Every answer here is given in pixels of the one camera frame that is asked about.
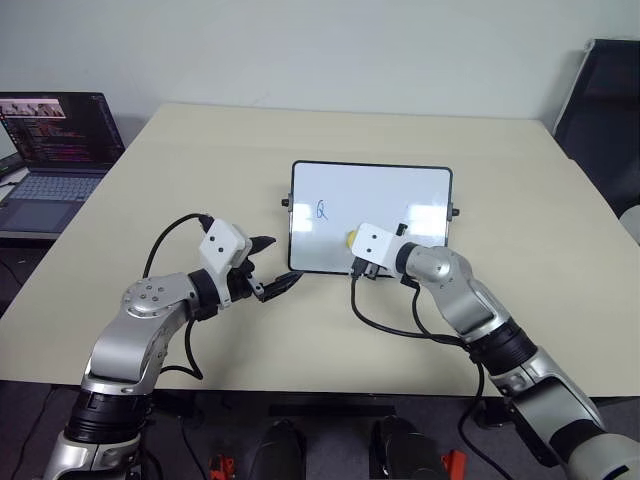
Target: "white wall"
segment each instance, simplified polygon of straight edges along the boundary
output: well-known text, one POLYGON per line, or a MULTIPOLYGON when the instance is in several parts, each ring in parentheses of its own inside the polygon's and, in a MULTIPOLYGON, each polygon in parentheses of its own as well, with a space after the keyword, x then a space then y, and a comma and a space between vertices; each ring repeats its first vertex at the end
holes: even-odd
POLYGON ((167 100, 540 118, 638 0, 2 0, 0 90, 98 90, 125 142, 167 100))

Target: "red clamp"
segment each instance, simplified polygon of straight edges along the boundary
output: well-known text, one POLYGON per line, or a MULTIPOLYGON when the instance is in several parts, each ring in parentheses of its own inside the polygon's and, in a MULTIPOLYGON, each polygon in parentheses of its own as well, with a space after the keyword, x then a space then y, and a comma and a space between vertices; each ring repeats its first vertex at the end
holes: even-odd
POLYGON ((236 465, 231 457, 216 455, 209 460, 209 480, 233 480, 236 477, 236 465))
POLYGON ((451 480, 464 480, 464 470, 467 465, 467 456, 464 453, 451 450, 448 455, 442 456, 442 464, 451 480))

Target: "floor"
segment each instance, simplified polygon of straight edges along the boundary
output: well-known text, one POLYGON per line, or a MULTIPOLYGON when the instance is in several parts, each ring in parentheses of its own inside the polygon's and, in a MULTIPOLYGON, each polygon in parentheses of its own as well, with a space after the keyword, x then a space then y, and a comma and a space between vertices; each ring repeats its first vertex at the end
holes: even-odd
MULTIPOLYGON (((0 382, 0 478, 9 478, 20 447, 38 415, 48 385, 0 382)), ((189 392, 179 392, 184 397, 189 392)), ((76 393, 69 388, 57 388, 49 399, 34 435, 27 444, 22 468, 16 476, 28 480, 42 475, 48 454, 56 436, 64 428, 76 393)), ((236 459, 238 479, 246 478, 258 442, 269 425, 281 418, 271 415, 276 410, 292 411, 292 405, 316 406, 318 415, 289 415, 307 438, 307 478, 361 479, 369 477, 368 443, 374 416, 327 416, 332 406, 351 405, 355 411, 368 415, 368 410, 395 409, 410 419, 423 433, 437 439, 440 451, 464 447, 456 432, 456 422, 468 399, 369 396, 369 395, 309 395, 251 392, 200 392, 195 402, 202 415, 199 420, 187 420, 186 435, 203 465, 213 453, 225 453, 236 459)), ((640 399, 603 406, 602 415, 612 432, 640 440, 640 399)), ((200 479, 180 434, 175 416, 156 412, 147 430, 147 447, 159 458, 166 479, 200 479)), ((512 426, 482 430, 473 422, 467 427, 469 436, 518 479, 561 479, 558 468, 547 469, 536 463, 524 447, 512 426)), ((497 475, 477 457, 470 455, 467 465, 469 479, 492 479, 497 475)))

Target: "table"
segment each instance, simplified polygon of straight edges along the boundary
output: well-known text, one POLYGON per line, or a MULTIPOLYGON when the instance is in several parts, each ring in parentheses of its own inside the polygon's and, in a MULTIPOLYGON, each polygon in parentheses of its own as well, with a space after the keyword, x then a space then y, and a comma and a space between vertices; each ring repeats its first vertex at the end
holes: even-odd
MULTIPOLYGON (((254 258, 260 280, 283 273, 280 200, 298 159, 449 166, 461 209, 450 246, 588 394, 640 394, 639 249, 539 122, 180 104, 160 108, 0 320, 0 378, 78 383, 157 235, 183 214, 209 212, 277 237, 254 258)), ((201 237, 197 222, 172 233, 151 273, 199 268, 201 237)), ((409 289, 393 280, 358 288, 366 315, 412 327, 409 289)), ((447 331, 427 297, 423 320, 447 331)), ((166 364, 186 362, 181 337, 166 364)), ((360 323, 344 276, 308 274, 270 303, 238 303, 197 325, 193 349, 204 380, 170 372, 158 387, 433 395, 476 387, 460 351, 360 323)))

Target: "whiteboard frame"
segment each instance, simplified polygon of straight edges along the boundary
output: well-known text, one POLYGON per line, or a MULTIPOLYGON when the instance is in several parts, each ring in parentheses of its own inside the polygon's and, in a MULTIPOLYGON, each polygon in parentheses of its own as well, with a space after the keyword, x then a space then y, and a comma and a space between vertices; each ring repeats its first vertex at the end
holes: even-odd
POLYGON ((424 169, 424 170, 446 170, 449 172, 449 191, 447 194, 447 217, 446 217, 446 227, 445 227, 445 235, 444 235, 444 246, 446 247, 449 243, 449 225, 453 218, 453 202, 451 201, 451 196, 453 193, 453 170, 449 167, 437 166, 437 165, 397 165, 397 164, 389 164, 389 163, 358 163, 358 162, 331 162, 331 161, 320 161, 320 160, 296 160, 291 165, 291 188, 288 195, 288 211, 289 211, 289 243, 287 246, 287 267, 291 271, 296 272, 305 272, 305 273, 328 273, 332 275, 349 275, 347 272, 335 272, 330 270, 302 270, 298 268, 293 268, 291 266, 291 246, 293 240, 293 203, 294 203, 294 193, 295 193, 295 169, 296 165, 300 163, 309 163, 309 164, 322 164, 322 165, 350 165, 350 166, 361 166, 361 167, 381 167, 381 168, 408 168, 408 169, 424 169))

